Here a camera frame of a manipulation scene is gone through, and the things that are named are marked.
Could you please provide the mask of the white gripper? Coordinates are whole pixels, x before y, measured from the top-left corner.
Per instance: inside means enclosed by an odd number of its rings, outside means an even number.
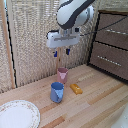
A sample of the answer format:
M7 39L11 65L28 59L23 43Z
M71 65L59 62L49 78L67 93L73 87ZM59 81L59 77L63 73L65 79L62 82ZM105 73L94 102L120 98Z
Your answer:
M80 29L72 28L68 30L53 30L47 33L47 46L49 48L57 48L62 46L75 45L80 40ZM66 48L66 55L70 54L70 48Z

